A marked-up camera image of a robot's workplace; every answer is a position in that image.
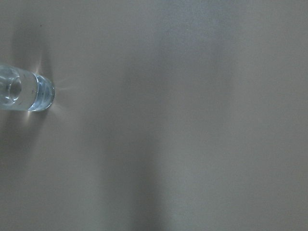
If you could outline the clear glass sauce bottle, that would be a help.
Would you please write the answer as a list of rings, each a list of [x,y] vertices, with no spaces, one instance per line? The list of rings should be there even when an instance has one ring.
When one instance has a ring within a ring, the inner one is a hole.
[[[12,111],[44,111],[54,100],[52,82],[32,72],[0,65],[0,108]]]

